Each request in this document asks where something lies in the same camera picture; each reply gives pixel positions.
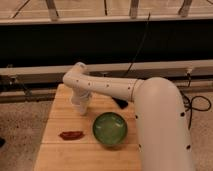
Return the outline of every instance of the wooden tabletop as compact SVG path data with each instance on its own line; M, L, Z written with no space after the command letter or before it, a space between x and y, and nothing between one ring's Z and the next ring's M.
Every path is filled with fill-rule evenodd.
M72 90L58 86L55 100L44 131L35 171L140 171L133 104L125 109L104 95L93 93L86 116L73 108ZM128 134L122 144L106 148L93 136L92 124L103 112L119 113L128 124ZM83 131L79 140L64 141L58 135L63 131Z

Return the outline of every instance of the speckled floor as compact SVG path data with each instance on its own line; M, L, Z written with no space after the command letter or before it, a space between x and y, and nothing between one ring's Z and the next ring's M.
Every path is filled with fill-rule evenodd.
M213 92L204 95L213 102ZM52 101L0 104L0 137L6 144L0 148L1 171L32 171ZM195 107L207 103L196 100ZM194 111L191 132L196 171L213 170L213 108Z
M52 101L0 104L1 171L31 171Z

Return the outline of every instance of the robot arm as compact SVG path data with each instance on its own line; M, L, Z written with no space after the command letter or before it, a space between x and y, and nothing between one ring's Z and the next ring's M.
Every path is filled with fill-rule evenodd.
M77 63L63 78L81 112L86 112L91 91L134 102L142 171L195 171L182 97L172 82L91 77L85 72L86 66Z

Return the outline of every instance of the green bowl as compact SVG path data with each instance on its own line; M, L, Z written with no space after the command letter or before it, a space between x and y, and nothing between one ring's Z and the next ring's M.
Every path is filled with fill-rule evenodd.
M106 112L99 115L93 123L93 134L103 145L120 144L127 135L127 123L118 114Z

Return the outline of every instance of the black panel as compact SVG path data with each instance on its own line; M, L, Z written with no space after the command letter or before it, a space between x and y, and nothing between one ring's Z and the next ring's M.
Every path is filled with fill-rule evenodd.
M0 67L130 62L145 22L0 26ZM152 21L137 61L213 58L213 20Z

